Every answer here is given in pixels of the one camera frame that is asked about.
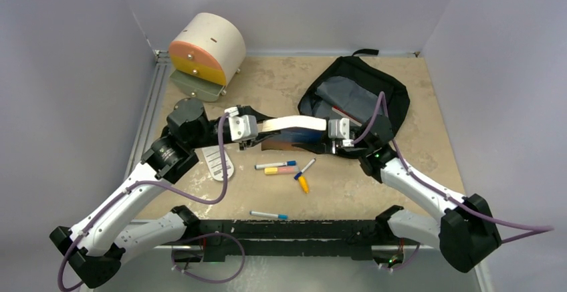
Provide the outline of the black student backpack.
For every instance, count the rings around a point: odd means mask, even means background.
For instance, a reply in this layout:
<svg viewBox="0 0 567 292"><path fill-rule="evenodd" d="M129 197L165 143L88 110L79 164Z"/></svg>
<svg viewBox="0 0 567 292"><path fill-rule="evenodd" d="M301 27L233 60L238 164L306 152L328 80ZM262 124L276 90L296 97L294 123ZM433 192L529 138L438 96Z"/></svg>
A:
<svg viewBox="0 0 567 292"><path fill-rule="evenodd" d="M375 49L359 49L351 56L338 57L306 90L298 104L301 115L342 118L332 111L336 106L362 125L350 125L352 139L363 133L371 120L378 97L384 94L386 106L377 115L389 118L397 135L411 103L407 87L393 76L361 60L360 54L376 54Z"/></svg>

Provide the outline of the blue orange book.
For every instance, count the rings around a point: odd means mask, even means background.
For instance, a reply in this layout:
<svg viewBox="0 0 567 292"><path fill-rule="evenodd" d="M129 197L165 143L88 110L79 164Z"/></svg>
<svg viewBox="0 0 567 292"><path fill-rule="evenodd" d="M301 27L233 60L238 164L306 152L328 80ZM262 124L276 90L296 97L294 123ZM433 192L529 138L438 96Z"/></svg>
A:
<svg viewBox="0 0 567 292"><path fill-rule="evenodd" d="M265 150L300 150L294 145L313 145L321 141L326 133L327 121L323 118L311 116L285 116L264 121L261 132L274 133L261 143Z"/></svg>

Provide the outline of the red colourful booklet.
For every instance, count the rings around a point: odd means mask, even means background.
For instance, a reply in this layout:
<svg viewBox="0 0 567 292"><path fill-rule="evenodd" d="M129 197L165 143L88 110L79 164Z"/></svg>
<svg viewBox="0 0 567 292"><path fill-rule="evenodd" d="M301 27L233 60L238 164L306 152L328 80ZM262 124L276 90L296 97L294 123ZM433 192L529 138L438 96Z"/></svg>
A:
<svg viewBox="0 0 567 292"><path fill-rule="evenodd" d="M337 108L336 106L332 107L332 111L338 114L339 116L341 116L342 118L347 118L350 121L350 125L358 126L358 127L362 125L358 120L356 120L346 112L342 111L340 108Z"/></svg>

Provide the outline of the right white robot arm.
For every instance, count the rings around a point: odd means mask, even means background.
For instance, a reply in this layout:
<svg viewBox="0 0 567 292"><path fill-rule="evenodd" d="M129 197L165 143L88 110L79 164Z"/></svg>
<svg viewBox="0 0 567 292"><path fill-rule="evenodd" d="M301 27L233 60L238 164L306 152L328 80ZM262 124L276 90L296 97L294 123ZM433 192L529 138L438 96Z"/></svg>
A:
<svg viewBox="0 0 567 292"><path fill-rule="evenodd" d="M441 186L412 168L390 146L394 133L386 116L378 115L361 127L352 127L348 118L331 119L328 136L335 153L357 154L367 176L399 191L427 212L423 216L392 206L376 218L375 233L380 241L410 239L433 247L462 273L501 247L503 240L496 224L490 222L487 201L478 194L465 196Z"/></svg>

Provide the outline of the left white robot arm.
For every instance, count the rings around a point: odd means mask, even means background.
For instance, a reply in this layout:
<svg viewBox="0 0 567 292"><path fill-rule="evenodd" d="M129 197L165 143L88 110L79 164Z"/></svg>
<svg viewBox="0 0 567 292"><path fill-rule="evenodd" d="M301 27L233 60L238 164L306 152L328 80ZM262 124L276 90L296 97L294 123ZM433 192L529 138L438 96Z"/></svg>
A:
<svg viewBox="0 0 567 292"><path fill-rule="evenodd" d="M220 118L210 120L202 101L178 101L160 137L125 181L82 221L50 233L64 257L62 266L71 267L81 285L94 289L141 252L163 243L194 243L201 235L201 222L185 206L176 206L137 229L130 229L129 224L160 193L175 190L175 183L198 163L196 149L223 148L230 143L254 146L267 138L258 129L265 120L266 115L250 106L229 108Z"/></svg>

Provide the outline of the white oval label card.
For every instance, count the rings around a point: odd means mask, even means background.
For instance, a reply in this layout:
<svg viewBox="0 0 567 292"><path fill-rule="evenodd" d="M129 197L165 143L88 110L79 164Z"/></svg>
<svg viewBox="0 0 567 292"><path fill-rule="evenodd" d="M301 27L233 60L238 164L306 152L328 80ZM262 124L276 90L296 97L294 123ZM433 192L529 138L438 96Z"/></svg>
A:
<svg viewBox="0 0 567 292"><path fill-rule="evenodd" d="M223 165L221 162L220 149L218 146L210 146L201 149L207 168L213 180L217 182L223 182ZM225 165L227 170L227 179L230 180L234 175L234 165L225 152Z"/></svg>

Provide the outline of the cream round drawer cabinet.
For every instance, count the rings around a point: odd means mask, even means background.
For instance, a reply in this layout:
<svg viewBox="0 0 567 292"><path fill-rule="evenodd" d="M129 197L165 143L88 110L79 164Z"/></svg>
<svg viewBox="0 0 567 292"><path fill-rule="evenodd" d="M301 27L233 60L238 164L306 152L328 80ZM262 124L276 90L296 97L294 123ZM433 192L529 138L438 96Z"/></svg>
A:
<svg viewBox="0 0 567 292"><path fill-rule="evenodd" d="M199 13L168 47L174 67L170 79L189 97L215 102L240 72L246 52L234 24L212 13Z"/></svg>

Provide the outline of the white marker blue cap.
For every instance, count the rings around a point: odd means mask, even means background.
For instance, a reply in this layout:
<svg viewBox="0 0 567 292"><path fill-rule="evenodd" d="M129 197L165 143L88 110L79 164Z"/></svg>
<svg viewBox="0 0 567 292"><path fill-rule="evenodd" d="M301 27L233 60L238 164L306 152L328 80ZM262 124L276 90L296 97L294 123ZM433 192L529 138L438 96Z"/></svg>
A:
<svg viewBox="0 0 567 292"><path fill-rule="evenodd" d="M290 160L290 161L285 161L285 162L273 162L273 163L267 163L267 164L256 164L254 166L254 168L256 170L259 169L264 169L264 168L279 168L279 167L284 167L284 166L295 166L296 165L296 161L295 160Z"/></svg>

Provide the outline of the yellow pink highlighter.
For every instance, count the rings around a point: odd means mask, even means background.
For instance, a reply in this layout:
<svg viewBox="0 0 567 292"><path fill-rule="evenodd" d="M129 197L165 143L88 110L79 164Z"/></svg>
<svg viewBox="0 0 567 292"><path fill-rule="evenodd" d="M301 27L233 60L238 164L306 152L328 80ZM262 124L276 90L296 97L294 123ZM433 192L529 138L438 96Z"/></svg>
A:
<svg viewBox="0 0 567 292"><path fill-rule="evenodd" d="M279 166L265 168L263 171L265 175L297 174L299 168L297 166Z"/></svg>

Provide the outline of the upright white marker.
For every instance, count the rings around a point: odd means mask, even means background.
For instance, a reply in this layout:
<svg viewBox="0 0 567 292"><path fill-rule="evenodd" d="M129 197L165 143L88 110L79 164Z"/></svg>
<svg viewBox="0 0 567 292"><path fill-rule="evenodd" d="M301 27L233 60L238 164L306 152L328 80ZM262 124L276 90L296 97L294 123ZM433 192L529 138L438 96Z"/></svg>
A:
<svg viewBox="0 0 567 292"><path fill-rule="evenodd" d="M309 168L315 163L315 161L316 161L316 158L311 159L311 160L294 176L294 179L295 179L295 180L298 180L298 179L303 175L303 173L304 173L307 169L309 169Z"/></svg>

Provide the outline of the white marker lying lower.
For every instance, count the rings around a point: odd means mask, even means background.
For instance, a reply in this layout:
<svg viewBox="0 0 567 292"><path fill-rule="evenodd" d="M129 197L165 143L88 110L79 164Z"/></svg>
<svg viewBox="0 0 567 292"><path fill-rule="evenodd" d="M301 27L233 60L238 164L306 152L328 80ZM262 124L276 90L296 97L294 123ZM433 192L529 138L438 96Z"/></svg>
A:
<svg viewBox="0 0 567 292"><path fill-rule="evenodd" d="M255 217L261 217L261 218L272 218L272 219L278 219L278 220L288 220L288 216L284 215L284 214L274 214L274 213L268 213L268 212L259 212L259 211L254 211L251 210L249 212L249 214L251 216L255 216Z"/></svg>

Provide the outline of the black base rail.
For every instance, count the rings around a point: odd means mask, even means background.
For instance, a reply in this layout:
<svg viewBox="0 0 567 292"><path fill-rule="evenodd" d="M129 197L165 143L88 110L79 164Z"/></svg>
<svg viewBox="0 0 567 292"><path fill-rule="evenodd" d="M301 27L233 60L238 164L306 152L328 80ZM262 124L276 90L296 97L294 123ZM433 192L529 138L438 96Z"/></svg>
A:
<svg viewBox="0 0 567 292"><path fill-rule="evenodd" d="M194 245L206 262L227 256L347 257L397 266L413 241L395 237L378 220L203 220L171 242Z"/></svg>

